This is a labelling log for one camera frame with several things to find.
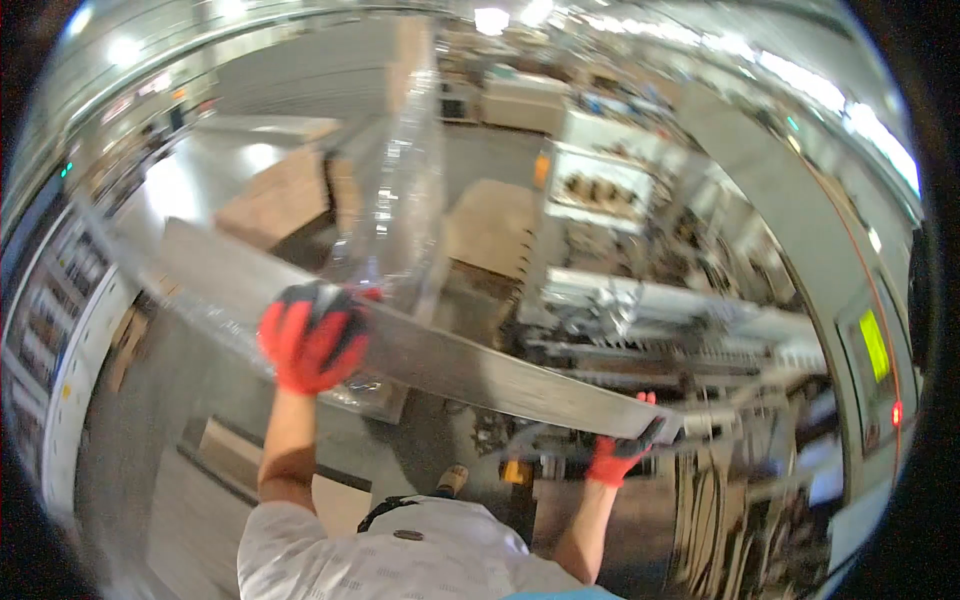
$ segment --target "clear plastic film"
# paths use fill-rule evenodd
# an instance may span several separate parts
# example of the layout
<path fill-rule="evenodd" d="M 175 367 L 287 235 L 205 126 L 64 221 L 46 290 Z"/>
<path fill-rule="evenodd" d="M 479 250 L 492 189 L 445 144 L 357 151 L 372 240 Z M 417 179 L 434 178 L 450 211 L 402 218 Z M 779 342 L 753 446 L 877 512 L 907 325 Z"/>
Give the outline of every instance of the clear plastic film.
<path fill-rule="evenodd" d="M 331 266 L 347 269 L 353 285 L 380 288 L 386 302 L 408 314 L 435 300 L 439 289 L 429 285 L 431 270 L 445 258 L 444 142 L 431 44 L 431 31 L 423 27 L 416 53 L 422 60 L 409 74 L 406 101 L 389 128 L 379 187 L 365 196 L 350 233 L 337 241 Z"/>
<path fill-rule="evenodd" d="M 414 36 L 417 47 L 404 50 L 405 68 L 409 71 L 405 79 L 402 77 L 404 57 L 388 65 L 387 72 L 395 76 L 397 72 L 390 69 L 400 69 L 400 77 L 387 78 L 388 86 L 394 85 L 395 91 L 402 89 L 402 93 L 396 95 L 398 101 L 389 117 L 379 185 L 375 193 L 363 197 L 349 234 L 340 234 L 332 258 L 321 269 L 319 277 L 357 287 L 377 287 L 383 293 L 383 301 L 429 324 L 443 282 L 439 274 L 446 269 L 440 241 L 445 193 L 443 138 L 436 115 L 439 76 L 430 21 L 422 17 L 396 20 L 401 33 L 407 36 L 404 39 Z M 160 256 L 150 244 L 125 237 L 108 222 L 103 206 L 112 204 L 110 198 L 101 199 L 94 206 L 81 184 L 72 193 L 72 200 L 98 244 L 162 307 L 240 354 L 258 371 L 273 374 L 271 365 L 257 347 L 257 318 L 250 311 L 234 310 L 228 292 L 215 290 L 211 283 L 195 279 L 199 283 L 191 285 L 190 281 L 166 277 L 168 272 L 176 271 L 169 268 L 169 256 Z M 202 237 L 208 234 L 221 246 L 241 244 L 225 240 L 224 234 L 209 231 L 207 226 L 194 230 Z M 165 238 L 169 233 L 168 222 Z M 180 260 L 203 263 L 204 268 L 216 274 L 218 281 L 230 283 L 245 278 L 246 289 L 252 289 L 249 280 L 254 269 L 259 269 L 258 274 L 282 273 L 271 279 L 274 287 L 279 281 L 302 282 L 316 278 L 252 248 L 233 247 L 235 251 L 244 251 L 244 255 L 257 252 L 263 256 L 252 255 L 250 261 L 231 260 L 228 252 L 203 252 L 203 244 L 198 248 L 191 258 L 186 258 L 186 251 L 175 255 Z M 196 273 L 201 267 L 191 265 L 191 269 Z M 243 289 L 242 284 L 229 287 Z M 324 393 L 322 400 L 374 418 L 396 421 L 405 395 L 405 386 L 361 372 L 345 385 Z"/>

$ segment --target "red glove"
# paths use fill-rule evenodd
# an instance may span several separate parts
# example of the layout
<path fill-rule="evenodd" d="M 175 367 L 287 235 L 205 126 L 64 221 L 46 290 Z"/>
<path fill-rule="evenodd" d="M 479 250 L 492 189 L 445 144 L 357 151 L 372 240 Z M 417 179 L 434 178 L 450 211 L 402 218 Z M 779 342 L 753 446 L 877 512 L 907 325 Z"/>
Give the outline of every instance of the red glove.
<path fill-rule="evenodd" d="M 376 290 L 363 292 L 379 300 Z M 280 293 L 260 320 L 260 349 L 279 389 L 315 396 L 349 377 L 367 351 L 368 315 L 343 287 L 306 283 Z"/>
<path fill-rule="evenodd" d="M 654 393 L 640 393 L 636 399 L 641 402 L 657 403 Z M 640 458 L 650 450 L 654 438 L 663 427 L 663 419 L 656 417 L 635 440 L 615 440 L 607 436 L 597 436 L 593 447 L 593 460 L 587 470 L 587 479 L 597 481 L 611 488 L 622 488 L 623 477 Z"/>

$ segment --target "plastic wrap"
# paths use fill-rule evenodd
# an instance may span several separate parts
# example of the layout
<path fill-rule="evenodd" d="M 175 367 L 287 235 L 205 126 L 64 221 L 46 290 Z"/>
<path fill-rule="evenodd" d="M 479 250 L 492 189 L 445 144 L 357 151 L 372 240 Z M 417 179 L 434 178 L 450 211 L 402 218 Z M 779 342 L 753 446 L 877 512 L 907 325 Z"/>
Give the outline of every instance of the plastic wrap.
<path fill-rule="evenodd" d="M 384 301 L 393 308 L 428 324 L 442 283 L 437 272 L 445 271 L 446 262 L 442 244 L 438 242 L 445 201 L 443 138 L 436 116 L 439 77 L 430 27 L 421 22 L 403 31 L 416 34 L 419 47 L 407 56 L 408 68 L 415 66 L 409 70 L 402 101 L 390 117 L 378 189 L 365 195 L 350 233 L 341 234 L 333 258 L 319 276 L 358 287 L 378 287 L 383 291 Z M 403 68 L 403 65 L 390 67 Z M 94 206 L 90 196 L 81 184 L 73 190 L 72 200 L 89 223 L 91 234 L 126 275 L 137 280 L 163 307 L 175 311 L 220 345 L 237 352 L 259 371 L 272 375 L 271 365 L 257 348 L 256 322 L 238 317 L 228 306 L 198 293 L 186 283 L 171 294 L 171 285 L 179 282 L 165 275 L 175 270 L 165 266 L 160 257 L 136 240 L 124 238 L 108 223 L 103 206 L 111 204 L 109 197 Z M 224 260 L 224 273 L 229 273 L 226 263 Z M 314 278 L 293 266 L 288 267 L 288 278 L 294 281 Z M 208 268 L 221 273 L 217 265 L 208 265 Z M 323 394 L 322 400 L 375 418 L 396 421 L 405 395 L 406 388 L 402 385 L 359 373 L 346 385 Z"/>

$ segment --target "red light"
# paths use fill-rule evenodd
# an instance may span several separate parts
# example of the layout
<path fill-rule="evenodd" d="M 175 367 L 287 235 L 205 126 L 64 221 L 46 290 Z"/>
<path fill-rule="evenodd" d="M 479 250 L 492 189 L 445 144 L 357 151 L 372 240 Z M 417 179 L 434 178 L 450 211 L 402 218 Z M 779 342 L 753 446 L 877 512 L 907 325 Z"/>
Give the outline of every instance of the red light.
<path fill-rule="evenodd" d="M 894 426 L 900 427 L 900 421 L 903 420 L 903 404 L 900 403 L 899 400 L 894 402 L 894 410 L 891 417 L 893 418 Z"/>

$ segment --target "metal sheet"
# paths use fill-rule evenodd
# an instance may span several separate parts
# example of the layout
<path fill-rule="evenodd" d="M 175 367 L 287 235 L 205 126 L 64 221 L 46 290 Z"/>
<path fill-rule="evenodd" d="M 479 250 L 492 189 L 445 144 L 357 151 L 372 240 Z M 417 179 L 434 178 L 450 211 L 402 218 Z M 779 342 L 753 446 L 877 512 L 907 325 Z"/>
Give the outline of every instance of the metal sheet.
<path fill-rule="evenodd" d="M 221 307 L 237 336 L 253 336 L 266 306 L 284 287 L 312 275 L 213 231 L 170 219 L 160 244 L 166 274 Z M 463 338 L 424 327 L 370 304 L 367 368 L 431 394 L 474 406 L 618 437 L 635 437 L 654 417 L 666 425 L 656 441 L 671 443 L 685 415 L 563 377 Z"/>

